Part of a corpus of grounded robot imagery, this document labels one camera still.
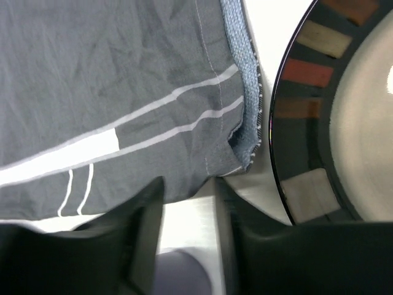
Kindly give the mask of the grey striped placemat cloth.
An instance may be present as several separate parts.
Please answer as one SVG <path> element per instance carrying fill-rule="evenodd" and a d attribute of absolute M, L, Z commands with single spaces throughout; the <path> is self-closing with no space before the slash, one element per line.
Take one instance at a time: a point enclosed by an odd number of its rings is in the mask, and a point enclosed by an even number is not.
<path fill-rule="evenodd" d="M 167 202 L 246 171 L 261 83 L 241 1 L 2 1 L 1 219 Z"/>

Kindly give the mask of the dark rimmed cream plate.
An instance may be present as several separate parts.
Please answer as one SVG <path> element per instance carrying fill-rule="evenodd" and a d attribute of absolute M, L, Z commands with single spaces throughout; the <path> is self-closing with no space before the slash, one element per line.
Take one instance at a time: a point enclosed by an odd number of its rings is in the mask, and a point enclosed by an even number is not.
<path fill-rule="evenodd" d="M 269 116 L 292 224 L 392 220 L 392 2 L 314 1 L 280 65 Z"/>

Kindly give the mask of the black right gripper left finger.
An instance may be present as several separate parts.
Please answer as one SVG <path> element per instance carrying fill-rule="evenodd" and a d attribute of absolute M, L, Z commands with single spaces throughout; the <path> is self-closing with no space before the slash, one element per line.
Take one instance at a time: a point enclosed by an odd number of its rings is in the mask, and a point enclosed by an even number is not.
<path fill-rule="evenodd" d="M 149 294 L 164 180 L 72 231 L 1 225 L 2 294 Z"/>

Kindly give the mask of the purple ceramic mug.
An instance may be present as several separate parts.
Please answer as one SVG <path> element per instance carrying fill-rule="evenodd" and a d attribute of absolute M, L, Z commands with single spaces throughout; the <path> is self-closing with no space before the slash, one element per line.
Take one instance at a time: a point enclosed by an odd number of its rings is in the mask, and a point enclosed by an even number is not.
<path fill-rule="evenodd" d="M 192 255 L 174 250 L 156 255 L 153 295 L 211 295 L 205 268 Z"/>

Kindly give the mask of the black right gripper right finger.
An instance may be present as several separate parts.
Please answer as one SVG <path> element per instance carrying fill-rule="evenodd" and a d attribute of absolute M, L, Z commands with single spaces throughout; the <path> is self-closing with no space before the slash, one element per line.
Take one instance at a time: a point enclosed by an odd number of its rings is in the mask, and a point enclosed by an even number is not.
<path fill-rule="evenodd" d="M 391 294 L 392 224 L 285 225 L 214 180 L 227 294 Z"/>

